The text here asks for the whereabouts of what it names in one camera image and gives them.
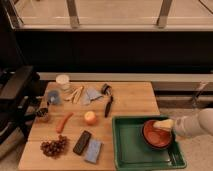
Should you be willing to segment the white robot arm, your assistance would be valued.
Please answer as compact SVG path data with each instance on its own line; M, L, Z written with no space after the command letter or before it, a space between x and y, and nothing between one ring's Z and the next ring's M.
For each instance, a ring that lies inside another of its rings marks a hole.
M165 131L174 131L178 136L184 138L205 134L213 136L213 108L205 108L191 116L155 121L153 127Z

